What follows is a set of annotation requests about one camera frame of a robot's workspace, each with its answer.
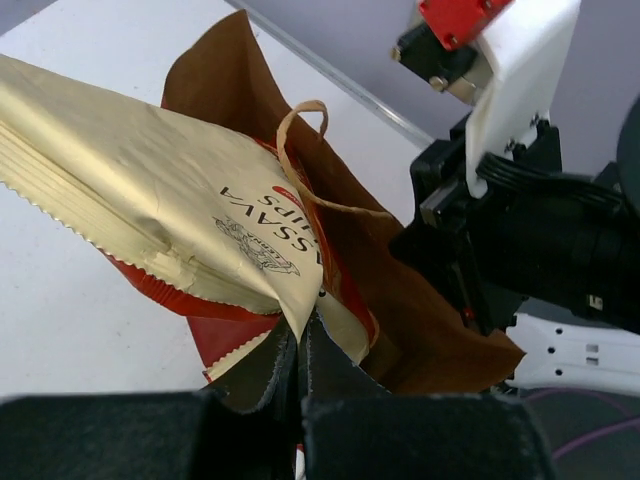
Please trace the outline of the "red paper bag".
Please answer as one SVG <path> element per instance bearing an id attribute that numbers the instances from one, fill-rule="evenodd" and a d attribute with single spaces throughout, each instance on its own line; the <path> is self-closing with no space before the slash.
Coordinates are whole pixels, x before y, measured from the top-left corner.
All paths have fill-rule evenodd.
<path id="1" fill-rule="evenodd" d="M 270 142 L 290 111 L 245 12 L 217 22 L 169 70 L 168 109 Z M 324 208 L 321 220 L 381 333 L 363 362 L 401 394 L 480 392 L 507 379 L 523 352 L 505 334 L 483 336 L 416 271 L 394 259 L 398 220 Z"/>

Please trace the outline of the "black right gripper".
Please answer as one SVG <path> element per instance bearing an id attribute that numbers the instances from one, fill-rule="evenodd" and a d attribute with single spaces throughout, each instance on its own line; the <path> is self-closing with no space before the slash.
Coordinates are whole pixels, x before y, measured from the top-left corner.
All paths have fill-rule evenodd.
<path id="1" fill-rule="evenodd" d="M 607 304 L 612 291 L 596 273 L 620 244 L 609 219 L 575 196 L 495 183 L 473 198 L 463 127 L 458 123 L 412 162 L 414 218 L 391 241 L 392 256 L 484 335 L 514 325 L 530 298 L 618 326 L 620 316 Z"/>

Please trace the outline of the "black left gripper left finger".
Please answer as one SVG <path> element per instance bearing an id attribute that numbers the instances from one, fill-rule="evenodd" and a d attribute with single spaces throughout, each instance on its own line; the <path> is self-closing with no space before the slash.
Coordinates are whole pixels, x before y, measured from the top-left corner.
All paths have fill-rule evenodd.
<path id="1" fill-rule="evenodd" d="M 4 479 L 291 479 L 296 339 L 280 320 L 195 391 L 23 396 L 1 404 Z"/>

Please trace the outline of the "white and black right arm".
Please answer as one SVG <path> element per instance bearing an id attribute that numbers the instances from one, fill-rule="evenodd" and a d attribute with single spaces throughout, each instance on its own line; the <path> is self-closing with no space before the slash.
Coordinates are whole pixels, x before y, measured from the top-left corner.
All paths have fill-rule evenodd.
<path id="1" fill-rule="evenodd" d="M 503 332 L 525 355 L 519 389 L 639 392 L 639 110 L 616 158 L 595 177 L 567 174 L 560 135 L 535 118 L 532 144 L 487 154 L 473 198 L 462 125 L 411 164 L 415 214 L 391 242 L 482 334 Z"/>

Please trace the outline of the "cream cassava chips bag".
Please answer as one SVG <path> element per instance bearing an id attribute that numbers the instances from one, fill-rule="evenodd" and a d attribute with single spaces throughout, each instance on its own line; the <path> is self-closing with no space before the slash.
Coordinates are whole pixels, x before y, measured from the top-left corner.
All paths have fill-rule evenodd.
<path id="1" fill-rule="evenodd" d="M 3 57 L 1 180 L 190 320 L 206 366 L 313 310 L 355 361 L 376 323 L 277 152 L 242 133 Z"/>

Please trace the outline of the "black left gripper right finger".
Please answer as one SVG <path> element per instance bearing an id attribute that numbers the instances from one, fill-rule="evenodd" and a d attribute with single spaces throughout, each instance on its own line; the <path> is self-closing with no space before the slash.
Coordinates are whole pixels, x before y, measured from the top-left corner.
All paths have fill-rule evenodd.
<path id="1" fill-rule="evenodd" d="M 511 397 L 393 395 L 313 313 L 299 345 L 309 479 L 552 479 L 533 419 Z"/>

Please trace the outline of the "red Kusuka cassava chips bag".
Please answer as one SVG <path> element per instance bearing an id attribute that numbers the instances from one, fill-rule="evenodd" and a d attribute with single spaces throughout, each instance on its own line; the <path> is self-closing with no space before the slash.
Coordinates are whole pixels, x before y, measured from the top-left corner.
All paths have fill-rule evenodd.
<path id="1" fill-rule="evenodd" d="M 324 231 L 324 208 L 289 145 L 289 112 L 269 143 L 158 109 L 100 190 L 125 217 L 129 247 L 109 260 L 142 294 L 184 316 L 208 380 L 222 376 L 284 318 L 300 335 L 313 311 L 355 361 L 378 322 Z"/>

